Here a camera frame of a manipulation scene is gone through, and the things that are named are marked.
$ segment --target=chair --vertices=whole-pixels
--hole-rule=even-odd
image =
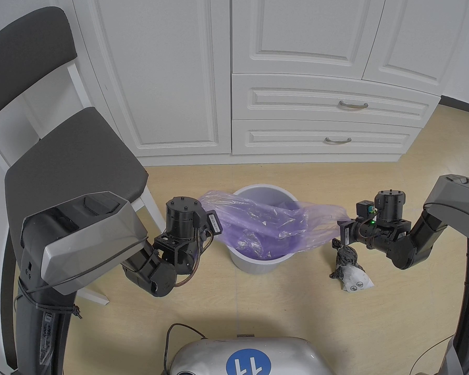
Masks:
[[[63,10],[45,7],[0,31],[0,110],[60,66],[66,66],[82,104],[90,104],[74,59],[75,43]],[[146,207],[163,231],[165,220],[146,186],[148,174],[94,107],[82,109],[38,141],[6,170],[9,234],[21,266],[25,217],[80,195],[112,191]]]

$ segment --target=blue circle logo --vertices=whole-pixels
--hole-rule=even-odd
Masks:
[[[271,361],[260,350],[244,348],[231,354],[226,363],[227,375],[269,375]]]

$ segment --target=metal handle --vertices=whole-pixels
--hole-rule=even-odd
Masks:
[[[355,104],[344,103],[342,100],[339,102],[339,105],[341,105],[342,107],[350,108],[350,109],[367,109],[368,108],[368,103],[365,103],[363,105],[355,105]]]
[[[353,140],[349,137],[349,138],[347,138],[347,140],[345,140],[345,141],[334,141],[333,139],[330,139],[330,138],[326,137],[326,138],[325,138],[325,141],[326,141],[327,143],[334,143],[334,144],[336,144],[336,145],[343,145],[343,144],[349,143],[349,142],[351,142],[351,141],[353,141]]]

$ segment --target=translucent plastic bag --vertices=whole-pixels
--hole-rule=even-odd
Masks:
[[[277,259],[324,245],[340,236],[337,221],[350,220],[338,205],[291,202],[274,207],[222,191],[209,191],[199,200],[219,216],[224,230],[218,240],[252,259]]]

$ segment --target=gray seat cushion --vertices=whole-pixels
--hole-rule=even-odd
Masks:
[[[147,172],[94,107],[81,110],[28,150],[5,175],[10,235],[21,263],[25,217],[72,198],[112,191],[135,201]]]

